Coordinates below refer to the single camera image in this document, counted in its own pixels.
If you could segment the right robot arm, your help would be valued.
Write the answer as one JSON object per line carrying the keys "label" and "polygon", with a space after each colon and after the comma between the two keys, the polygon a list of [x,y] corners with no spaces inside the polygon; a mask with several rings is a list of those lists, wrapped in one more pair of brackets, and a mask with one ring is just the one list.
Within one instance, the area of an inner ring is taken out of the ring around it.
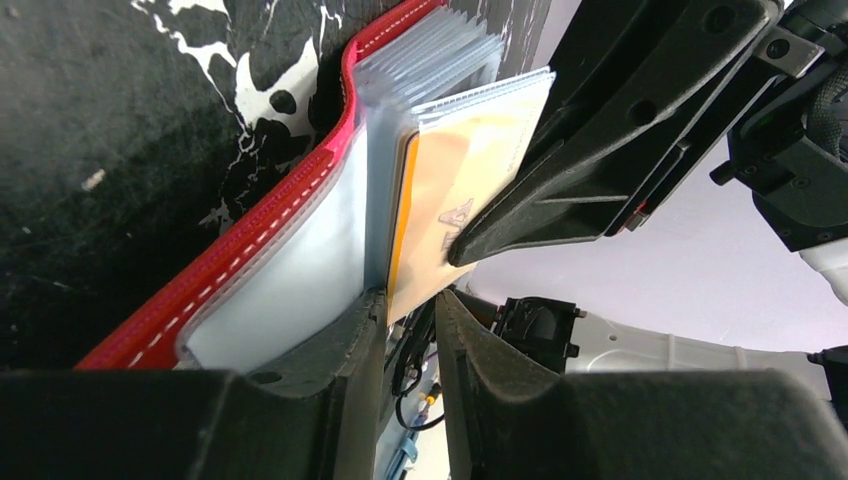
{"label": "right robot arm", "polygon": [[847,409],[847,5],[585,1],[517,178],[451,250],[569,373],[788,372]]}

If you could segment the red leather card holder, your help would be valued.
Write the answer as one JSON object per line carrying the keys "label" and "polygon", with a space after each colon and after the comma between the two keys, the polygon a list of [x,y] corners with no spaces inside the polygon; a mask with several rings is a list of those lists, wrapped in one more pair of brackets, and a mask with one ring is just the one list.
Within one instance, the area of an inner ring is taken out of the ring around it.
{"label": "red leather card holder", "polygon": [[248,372],[332,323],[363,289],[369,134],[356,120],[354,70],[384,47],[429,56],[473,41],[493,77],[500,39],[443,1],[405,1],[356,34],[340,64],[342,113],[325,139],[79,368]]}

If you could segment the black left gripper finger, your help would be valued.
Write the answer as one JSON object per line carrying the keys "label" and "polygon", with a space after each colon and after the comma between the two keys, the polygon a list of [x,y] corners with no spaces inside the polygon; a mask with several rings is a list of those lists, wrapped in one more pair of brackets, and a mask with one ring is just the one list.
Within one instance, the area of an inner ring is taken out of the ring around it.
{"label": "black left gripper finger", "polygon": [[460,234],[449,262],[617,234],[764,91],[751,57],[781,14],[778,1],[582,2],[517,177]]}

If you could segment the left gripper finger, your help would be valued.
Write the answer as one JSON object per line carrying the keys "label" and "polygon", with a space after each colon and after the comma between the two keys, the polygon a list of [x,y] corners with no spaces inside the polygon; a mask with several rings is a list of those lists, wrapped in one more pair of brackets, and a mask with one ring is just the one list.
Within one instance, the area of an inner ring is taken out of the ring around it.
{"label": "left gripper finger", "polygon": [[833,409],[770,371],[553,372],[435,299],[456,479],[843,479]]}
{"label": "left gripper finger", "polygon": [[368,479],[386,300],[247,375],[30,371],[1,378],[5,479]]}

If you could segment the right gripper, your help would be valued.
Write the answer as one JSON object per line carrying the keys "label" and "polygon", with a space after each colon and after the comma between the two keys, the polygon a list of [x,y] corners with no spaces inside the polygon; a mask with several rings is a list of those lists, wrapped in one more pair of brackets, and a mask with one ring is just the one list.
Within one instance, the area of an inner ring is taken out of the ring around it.
{"label": "right gripper", "polygon": [[847,236],[847,4],[795,1],[754,51],[765,93],[728,134],[710,174],[752,193],[791,252]]}

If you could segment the orange credit card from holder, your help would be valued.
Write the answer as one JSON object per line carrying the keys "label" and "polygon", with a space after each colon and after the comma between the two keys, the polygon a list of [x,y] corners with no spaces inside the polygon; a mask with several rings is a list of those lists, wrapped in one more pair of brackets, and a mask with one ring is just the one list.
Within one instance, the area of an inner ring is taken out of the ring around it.
{"label": "orange credit card from holder", "polygon": [[387,303],[395,323],[468,272],[450,247],[517,175],[556,77],[548,67],[412,110]]}

